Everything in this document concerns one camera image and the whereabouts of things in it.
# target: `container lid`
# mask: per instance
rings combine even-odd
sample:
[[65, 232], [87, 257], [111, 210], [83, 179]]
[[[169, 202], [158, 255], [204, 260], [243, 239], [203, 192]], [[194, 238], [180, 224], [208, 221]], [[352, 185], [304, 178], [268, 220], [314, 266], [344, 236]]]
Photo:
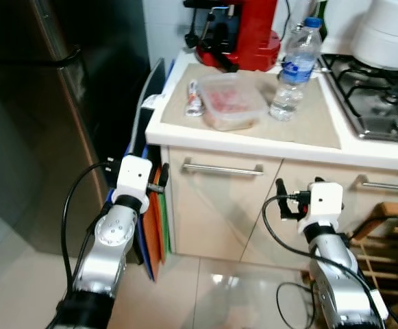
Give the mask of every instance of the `container lid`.
[[306, 27], [314, 27], [314, 28], [319, 28], [322, 26], [323, 20], [319, 19], [317, 17], [307, 17], [303, 24]]
[[250, 119], [268, 110], [254, 83], [238, 73], [202, 77], [197, 81], [197, 90], [206, 110], [220, 119]]

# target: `white pot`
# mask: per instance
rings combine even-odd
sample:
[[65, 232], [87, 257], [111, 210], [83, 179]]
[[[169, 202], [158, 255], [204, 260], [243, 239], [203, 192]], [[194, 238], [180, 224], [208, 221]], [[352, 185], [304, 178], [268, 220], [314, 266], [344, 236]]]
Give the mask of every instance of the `white pot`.
[[398, 0], [373, 0], [351, 50], [365, 64], [398, 70]]

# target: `beige cutting mat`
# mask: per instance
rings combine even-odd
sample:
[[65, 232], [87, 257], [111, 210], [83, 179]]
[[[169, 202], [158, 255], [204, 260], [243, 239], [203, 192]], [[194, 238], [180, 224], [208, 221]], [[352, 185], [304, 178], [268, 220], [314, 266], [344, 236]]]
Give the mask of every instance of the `beige cutting mat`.
[[[212, 127], [206, 125], [202, 117], [185, 117], [184, 111], [188, 101], [189, 81], [204, 75], [219, 73], [220, 71], [214, 67], [189, 64], [165, 107], [162, 122], [195, 129], [213, 130]], [[259, 71], [239, 71], [239, 74], [250, 79], [266, 99], [267, 104], [271, 103], [277, 88], [276, 74]], [[226, 133], [340, 149], [340, 142], [318, 79], [311, 79], [308, 82], [304, 90], [304, 98], [292, 120], [278, 121], [266, 114], [259, 124], [251, 128], [232, 130]]]

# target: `gas stove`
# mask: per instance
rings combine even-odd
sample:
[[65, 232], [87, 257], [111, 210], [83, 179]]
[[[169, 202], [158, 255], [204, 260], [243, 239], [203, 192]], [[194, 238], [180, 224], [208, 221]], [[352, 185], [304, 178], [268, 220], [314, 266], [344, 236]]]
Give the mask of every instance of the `gas stove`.
[[346, 55], [323, 54], [320, 62], [357, 136], [398, 142], [398, 71]]

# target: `metal handle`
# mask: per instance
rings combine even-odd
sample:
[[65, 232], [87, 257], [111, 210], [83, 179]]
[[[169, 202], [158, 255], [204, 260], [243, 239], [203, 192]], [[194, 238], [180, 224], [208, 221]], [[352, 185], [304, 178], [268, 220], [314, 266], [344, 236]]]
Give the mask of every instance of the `metal handle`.
[[370, 182], [368, 180], [368, 176], [366, 176], [366, 175], [359, 175], [358, 180], [362, 183], [362, 186], [388, 188], [390, 190], [398, 190], [398, 185]]
[[195, 171], [205, 171], [208, 173], [223, 173], [227, 175], [241, 175], [241, 176], [261, 176], [264, 175], [264, 168], [262, 164], [257, 164], [253, 170], [250, 169], [238, 169], [238, 168], [227, 168], [227, 167], [217, 167], [208, 166], [206, 164], [195, 164], [191, 163], [191, 158], [185, 158], [182, 165], [183, 170], [195, 170]]

